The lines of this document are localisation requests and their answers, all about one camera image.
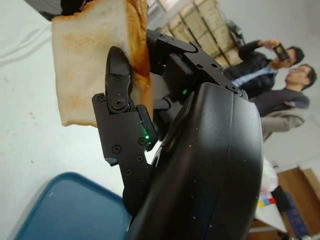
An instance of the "slice of bread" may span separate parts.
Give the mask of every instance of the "slice of bread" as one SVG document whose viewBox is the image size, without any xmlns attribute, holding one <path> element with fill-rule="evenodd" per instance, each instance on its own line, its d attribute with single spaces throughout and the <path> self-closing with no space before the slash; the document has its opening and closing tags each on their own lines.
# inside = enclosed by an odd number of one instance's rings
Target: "slice of bread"
<svg viewBox="0 0 320 240">
<path fill-rule="evenodd" d="M 52 21 L 56 94 L 61 123 L 96 127 L 92 97 L 105 92 L 110 47 L 121 48 L 133 69 L 135 104 L 153 111 L 146 0 L 95 0 Z"/>
</svg>

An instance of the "blue plastic container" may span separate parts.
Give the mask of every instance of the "blue plastic container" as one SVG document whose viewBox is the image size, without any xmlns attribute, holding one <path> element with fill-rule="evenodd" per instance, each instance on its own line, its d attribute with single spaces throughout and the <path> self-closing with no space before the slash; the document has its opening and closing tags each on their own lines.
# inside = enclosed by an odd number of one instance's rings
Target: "blue plastic container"
<svg viewBox="0 0 320 240">
<path fill-rule="evenodd" d="M 130 222 L 122 198 L 74 172 L 45 188 L 16 240 L 123 240 Z"/>
</svg>

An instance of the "human hand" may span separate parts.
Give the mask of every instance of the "human hand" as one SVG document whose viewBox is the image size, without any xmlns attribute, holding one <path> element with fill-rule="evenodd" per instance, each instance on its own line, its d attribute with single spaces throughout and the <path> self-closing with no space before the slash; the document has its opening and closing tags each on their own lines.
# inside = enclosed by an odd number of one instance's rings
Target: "human hand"
<svg viewBox="0 0 320 240">
<path fill-rule="evenodd" d="M 275 47 L 279 46 L 282 42 L 277 39 L 270 39 L 270 40 L 261 40 L 259 41 L 258 45 L 260 47 L 265 47 L 271 51 L 274 50 Z"/>
</svg>

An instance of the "man with glasses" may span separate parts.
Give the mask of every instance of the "man with glasses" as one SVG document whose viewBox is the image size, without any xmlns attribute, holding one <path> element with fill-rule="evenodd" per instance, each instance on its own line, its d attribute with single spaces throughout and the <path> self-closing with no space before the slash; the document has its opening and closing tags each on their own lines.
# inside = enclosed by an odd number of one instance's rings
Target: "man with glasses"
<svg viewBox="0 0 320 240">
<path fill-rule="evenodd" d="M 302 64 L 289 71 L 284 89 L 266 91 L 251 100 L 261 116 L 264 140 L 273 132 L 287 132 L 305 122 L 310 102 L 302 91 L 312 86 L 316 79 L 314 68 Z"/>
<path fill-rule="evenodd" d="M 295 46 L 287 49 L 289 58 L 284 61 L 278 57 L 274 60 L 267 59 L 264 54 L 255 51 L 260 47 L 273 51 L 279 44 L 279 40 L 270 39 L 254 41 L 240 47 L 238 54 L 243 62 L 226 69 L 224 75 L 233 80 L 234 85 L 245 90 L 249 99 L 271 90 L 279 69 L 298 64 L 305 57 L 303 51 Z"/>
</svg>

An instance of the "robotic arm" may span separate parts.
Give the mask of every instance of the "robotic arm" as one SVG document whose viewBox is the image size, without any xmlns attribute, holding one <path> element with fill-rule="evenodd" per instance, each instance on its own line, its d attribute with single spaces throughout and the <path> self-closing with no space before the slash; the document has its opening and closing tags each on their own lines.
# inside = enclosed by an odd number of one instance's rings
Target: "robotic arm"
<svg viewBox="0 0 320 240">
<path fill-rule="evenodd" d="M 151 72 L 170 92 L 162 111 L 183 104 L 152 164 L 144 152 L 158 136 L 146 108 L 130 99 L 131 68 L 119 48 L 109 51 L 105 93 L 92 98 L 105 160 L 119 164 L 133 216 L 127 239 L 245 238 L 262 176 L 256 107 L 195 43 L 148 30 L 147 45 Z"/>
</svg>

